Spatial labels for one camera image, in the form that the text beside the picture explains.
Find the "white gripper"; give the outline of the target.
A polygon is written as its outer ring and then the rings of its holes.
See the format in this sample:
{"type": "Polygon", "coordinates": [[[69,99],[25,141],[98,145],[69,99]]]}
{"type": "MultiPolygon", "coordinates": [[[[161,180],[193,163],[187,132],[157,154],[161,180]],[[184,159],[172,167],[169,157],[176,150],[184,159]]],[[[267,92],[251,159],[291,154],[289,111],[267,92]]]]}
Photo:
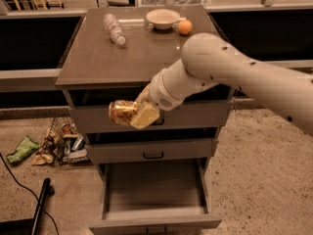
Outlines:
{"type": "Polygon", "coordinates": [[[159,109],[172,111],[183,103],[182,100],[174,98],[166,90],[163,82],[164,74],[165,70],[157,73],[150,85],[147,85],[136,98],[137,103],[144,103],[140,106],[137,115],[131,119],[130,125],[132,127],[137,129],[146,128],[159,118],[159,109]]]}

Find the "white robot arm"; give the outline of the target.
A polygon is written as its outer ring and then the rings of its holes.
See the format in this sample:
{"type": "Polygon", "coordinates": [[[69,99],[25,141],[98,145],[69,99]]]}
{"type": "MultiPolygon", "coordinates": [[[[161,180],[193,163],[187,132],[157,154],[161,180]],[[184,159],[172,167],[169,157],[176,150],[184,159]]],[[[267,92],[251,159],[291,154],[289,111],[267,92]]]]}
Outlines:
{"type": "Polygon", "coordinates": [[[137,100],[171,111],[187,97],[218,84],[242,91],[313,135],[312,74],[254,60],[210,33],[191,36],[181,49],[180,59],[158,72],[137,100]]]}

